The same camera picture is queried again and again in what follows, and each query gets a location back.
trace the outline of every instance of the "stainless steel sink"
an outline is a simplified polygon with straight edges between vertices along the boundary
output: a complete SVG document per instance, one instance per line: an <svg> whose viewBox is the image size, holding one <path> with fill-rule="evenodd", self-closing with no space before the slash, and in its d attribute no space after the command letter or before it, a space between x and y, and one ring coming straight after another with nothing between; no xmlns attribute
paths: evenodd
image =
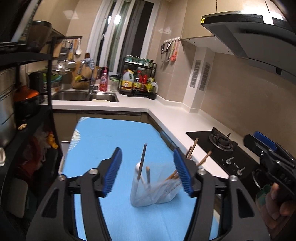
<svg viewBox="0 0 296 241"><path fill-rule="evenodd" d="M93 99L119 102L115 93L93 92L89 94L83 91L60 91L52 96L52 100L91 101Z"/></svg>
<svg viewBox="0 0 296 241"><path fill-rule="evenodd" d="M52 100L89 101L89 93L82 91L61 91L52 96Z"/></svg>
<svg viewBox="0 0 296 241"><path fill-rule="evenodd" d="M90 100L108 100L110 102L119 102L115 93L94 92L91 94Z"/></svg>

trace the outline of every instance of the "translucent utensil holder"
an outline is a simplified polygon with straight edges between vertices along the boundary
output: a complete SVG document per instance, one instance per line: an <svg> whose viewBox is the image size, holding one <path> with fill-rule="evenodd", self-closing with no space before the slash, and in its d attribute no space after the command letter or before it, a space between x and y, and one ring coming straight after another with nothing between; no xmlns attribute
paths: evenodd
<svg viewBox="0 0 296 241"><path fill-rule="evenodd" d="M150 183L147 181L146 166L143 166L141 178L137 180L134 172L130 201L134 207L144 207L171 201L182 188L180 178L166 180L174 171L173 164L151 164Z"/></svg>

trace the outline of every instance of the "range hood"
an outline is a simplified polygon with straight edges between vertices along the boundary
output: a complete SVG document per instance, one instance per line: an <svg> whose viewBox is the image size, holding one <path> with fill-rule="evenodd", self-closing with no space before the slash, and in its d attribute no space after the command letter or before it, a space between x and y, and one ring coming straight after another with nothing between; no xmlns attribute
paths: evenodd
<svg viewBox="0 0 296 241"><path fill-rule="evenodd" d="M296 35L287 21L243 12L202 18L202 25L237 57L296 84Z"/></svg>

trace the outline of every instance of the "air vent grille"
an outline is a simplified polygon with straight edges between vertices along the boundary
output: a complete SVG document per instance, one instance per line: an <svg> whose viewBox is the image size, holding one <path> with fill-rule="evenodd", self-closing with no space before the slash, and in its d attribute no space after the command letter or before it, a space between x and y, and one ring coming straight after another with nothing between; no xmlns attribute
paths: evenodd
<svg viewBox="0 0 296 241"><path fill-rule="evenodd" d="M196 60L193 74L192 74L192 78L191 78L191 82L189 85L190 87L195 88L197 77L198 77L198 72L200 71L200 65L201 65L201 60Z"/></svg>
<svg viewBox="0 0 296 241"><path fill-rule="evenodd" d="M209 63L205 63L205 69L202 75L202 80L200 82L200 88L199 88L199 90L201 91L205 90L205 85L207 84L207 79L209 77L210 67L211 65Z"/></svg>

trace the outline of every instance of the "human hand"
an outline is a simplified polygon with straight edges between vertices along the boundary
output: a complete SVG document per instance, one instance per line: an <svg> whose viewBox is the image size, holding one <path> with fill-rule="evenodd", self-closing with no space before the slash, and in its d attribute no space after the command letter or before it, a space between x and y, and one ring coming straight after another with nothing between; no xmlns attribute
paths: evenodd
<svg viewBox="0 0 296 241"><path fill-rule="evenodd" d="M265 196L265 205L259 209L272 238L283 229L296 210L296 202L294 200L284 202L281 206L278 205L278 191L279 185L274 183L270 192Z"/></svg>

